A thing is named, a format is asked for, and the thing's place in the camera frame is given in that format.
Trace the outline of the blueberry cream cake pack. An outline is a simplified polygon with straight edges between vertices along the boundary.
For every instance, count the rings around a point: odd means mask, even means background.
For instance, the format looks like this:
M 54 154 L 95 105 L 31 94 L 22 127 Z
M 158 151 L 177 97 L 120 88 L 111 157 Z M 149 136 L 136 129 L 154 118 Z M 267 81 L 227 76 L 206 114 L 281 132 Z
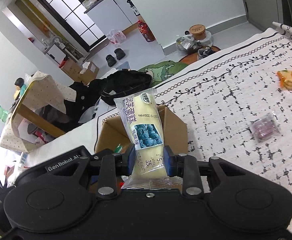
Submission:
M 167 106 L 158 105 L 155 94 L 151 88 L 114 100 L 135 147 L 133 171 L 123 189 L 181 189 L 182 179 L 169 177 L 164 167 L 164 146 L 174 154 L 186 153 L 187 125 Z

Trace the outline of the purple snack packet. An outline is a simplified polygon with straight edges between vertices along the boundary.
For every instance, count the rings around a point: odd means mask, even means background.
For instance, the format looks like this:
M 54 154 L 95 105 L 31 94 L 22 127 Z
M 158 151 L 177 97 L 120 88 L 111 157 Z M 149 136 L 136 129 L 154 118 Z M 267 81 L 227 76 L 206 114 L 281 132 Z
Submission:
M 249 131 L 257 142 L 262 142 L 281 134 L 277 116 L 272 112 L 250 121 Z

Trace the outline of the dark green snack packet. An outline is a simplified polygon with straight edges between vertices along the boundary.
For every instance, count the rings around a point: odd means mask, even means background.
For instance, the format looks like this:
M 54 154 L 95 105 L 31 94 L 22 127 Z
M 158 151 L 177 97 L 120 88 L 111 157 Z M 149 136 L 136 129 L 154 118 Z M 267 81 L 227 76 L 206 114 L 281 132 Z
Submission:
M 119 144 L 115 149 L 114 149 L 114 153 L 121 153 L 123 149 L 122 144 Z

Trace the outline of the black bag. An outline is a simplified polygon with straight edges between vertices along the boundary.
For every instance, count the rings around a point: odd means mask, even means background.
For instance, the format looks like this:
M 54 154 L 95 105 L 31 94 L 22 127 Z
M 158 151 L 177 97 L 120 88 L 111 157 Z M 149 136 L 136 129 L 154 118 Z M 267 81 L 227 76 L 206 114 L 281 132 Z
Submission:
M 153 78 L 147 73 L 124 69 L 109 75 L 105 80 L 101 100 L 110 106 L 114 106 L 115 99 L 124 98 L 148 89 Z

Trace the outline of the white black patterned cloth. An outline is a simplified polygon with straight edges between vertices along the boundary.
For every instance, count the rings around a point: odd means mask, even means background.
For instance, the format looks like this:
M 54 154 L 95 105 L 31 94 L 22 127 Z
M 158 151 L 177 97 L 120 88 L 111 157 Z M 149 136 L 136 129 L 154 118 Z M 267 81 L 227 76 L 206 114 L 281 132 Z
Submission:
M 280 87 L 280 70 L 292 70 L 292 27 L 276 23 L 160 83 L 155 99 L 187 125 L 187 153 L 220 157 L 292 193 L 292 90 Z M 249 123 L 270 112 L 281 134 L 257 142 Z

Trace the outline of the wooden table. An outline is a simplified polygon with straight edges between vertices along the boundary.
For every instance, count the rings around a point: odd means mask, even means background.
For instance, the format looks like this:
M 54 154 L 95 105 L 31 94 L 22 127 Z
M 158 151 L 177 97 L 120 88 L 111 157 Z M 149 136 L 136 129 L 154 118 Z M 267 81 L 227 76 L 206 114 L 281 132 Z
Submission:
M 27 94 L 30 92 L 32 87 L 34 86 L 35 81 L 32 81 L 27 89 L 25 90 L 24 94 L 18 101 L 12 116 L 11 116 L 11 122 L 15 119 L 17 115 L 20 115 L 22 118 L 26 119 L 27 121 L 33 123 L 38 128 L 42 129 L 43 131 L 49 133 L 55 138 L 58 138 L 65 134 L 64 131 L 59 129 L 58 127 L 54 126 L 53 124 L 49 123 L 45 119 L 43 119 L 40 115 L 36 114 L 34 111 L 32 111 L 29 107 L 24 105 L 24 100 L 26 99 Z

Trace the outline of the green dinosaur rug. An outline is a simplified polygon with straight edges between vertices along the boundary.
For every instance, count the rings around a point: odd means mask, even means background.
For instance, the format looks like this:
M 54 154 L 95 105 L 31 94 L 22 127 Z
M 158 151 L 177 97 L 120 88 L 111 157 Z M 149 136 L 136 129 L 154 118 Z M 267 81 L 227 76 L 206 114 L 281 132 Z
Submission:
M 154 87 L 179 73 L 187 66 L 188 64 L 186 63 L 169 60 L 162 61 L 157 64 L 150 64 L 141 68 L 139 72 L 149 74 L 152 77 L 150 87 Z

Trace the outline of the small cardboard box with tissue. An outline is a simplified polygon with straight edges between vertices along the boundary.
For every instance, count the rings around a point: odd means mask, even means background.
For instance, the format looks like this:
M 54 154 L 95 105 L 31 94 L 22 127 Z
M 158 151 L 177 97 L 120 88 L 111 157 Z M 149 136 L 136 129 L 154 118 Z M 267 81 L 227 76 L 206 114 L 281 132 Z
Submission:
M 85 62 L 82 66 L 83 68 L 79 73 L 79 78 L 85 85 L 88 85 L 96 79 L 99 68 L 93 62 Z

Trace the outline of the cream dotted tablecloth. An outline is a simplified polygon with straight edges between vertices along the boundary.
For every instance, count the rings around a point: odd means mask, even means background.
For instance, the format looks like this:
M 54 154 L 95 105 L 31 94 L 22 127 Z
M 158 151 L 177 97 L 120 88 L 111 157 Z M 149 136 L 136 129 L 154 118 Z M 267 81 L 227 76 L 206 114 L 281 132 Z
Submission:
M 76 99 L 75 90 L 56 82 L 49 74 L 37 71 L 30 79 L 30 83 L 32 81 L 35 81 L 35 84 L 23 103 L 34 112 L 50 105 L 65 114 L 66 107 L 64 100 L 74 102 Z M 31 152 L 39 148 L 38 143 L 32 143 L 20 137 L 18 128 L 24 118 L 17 115 L 13 122 L 11 122 L 11 116 L 1 133 L 0 146 L 17 152 Z

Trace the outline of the doll figure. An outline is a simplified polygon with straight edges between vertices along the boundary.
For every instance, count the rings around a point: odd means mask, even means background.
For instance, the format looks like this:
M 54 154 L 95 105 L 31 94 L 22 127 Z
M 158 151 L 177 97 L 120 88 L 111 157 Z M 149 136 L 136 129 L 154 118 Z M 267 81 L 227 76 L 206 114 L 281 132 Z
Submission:
M 19 77 L 16 79 L 15 83 L 15 93 L 13 95 L 14 100 L 18 100 L 25 92 L 27 86 L 25 84 L 25 81 L 22 77 Z

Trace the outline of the clear plastic bag of items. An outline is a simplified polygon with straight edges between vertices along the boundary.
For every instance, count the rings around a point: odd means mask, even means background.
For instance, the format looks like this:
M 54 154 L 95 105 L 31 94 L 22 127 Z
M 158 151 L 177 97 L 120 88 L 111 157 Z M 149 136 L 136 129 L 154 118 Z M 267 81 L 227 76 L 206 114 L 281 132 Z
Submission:
M 192 54 L 199 49 L 199 46 L 196 39 L 189 34 L 176 40 L 176 49 L 185 54 Z

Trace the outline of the pink water bottle pack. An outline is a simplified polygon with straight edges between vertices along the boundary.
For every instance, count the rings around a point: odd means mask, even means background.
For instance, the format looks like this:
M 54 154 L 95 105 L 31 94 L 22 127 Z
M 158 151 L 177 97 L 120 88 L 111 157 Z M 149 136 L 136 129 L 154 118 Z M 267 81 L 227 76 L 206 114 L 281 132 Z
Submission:
M 109 41 L 114 45 L 122 44 L 126 40 L 125 34 L 120 30 L 111 30 L 108 34 L 106 34 L 106 37 L 109 39 Z

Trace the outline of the brown lidded jar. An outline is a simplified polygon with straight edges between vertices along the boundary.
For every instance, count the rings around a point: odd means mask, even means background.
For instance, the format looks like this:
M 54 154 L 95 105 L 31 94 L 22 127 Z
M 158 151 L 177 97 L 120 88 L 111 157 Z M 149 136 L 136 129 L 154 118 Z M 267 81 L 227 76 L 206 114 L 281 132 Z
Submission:
M 195 24 L 190 27 L 189 33 L 196 40 L 204 40 L 206 38 L 206 27 L 202 24 Z

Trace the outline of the red oil bottle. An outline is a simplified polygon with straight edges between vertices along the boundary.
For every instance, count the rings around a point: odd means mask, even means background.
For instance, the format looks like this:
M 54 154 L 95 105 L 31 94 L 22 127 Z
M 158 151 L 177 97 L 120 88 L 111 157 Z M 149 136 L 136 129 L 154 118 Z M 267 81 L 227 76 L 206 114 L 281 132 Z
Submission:
M 153 42 L 156 39 L 145 22 L 138 21 L 138 29 L 147 42 Z

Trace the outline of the black framed glass door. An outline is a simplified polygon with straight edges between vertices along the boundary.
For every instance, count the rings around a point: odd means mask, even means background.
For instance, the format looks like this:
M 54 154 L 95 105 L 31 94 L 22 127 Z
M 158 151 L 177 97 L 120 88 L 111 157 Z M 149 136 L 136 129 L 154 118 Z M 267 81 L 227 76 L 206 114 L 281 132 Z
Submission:
M 105 34 L 85 13 L 83 0 L 37 0 L 85 50 L 106 39 Z

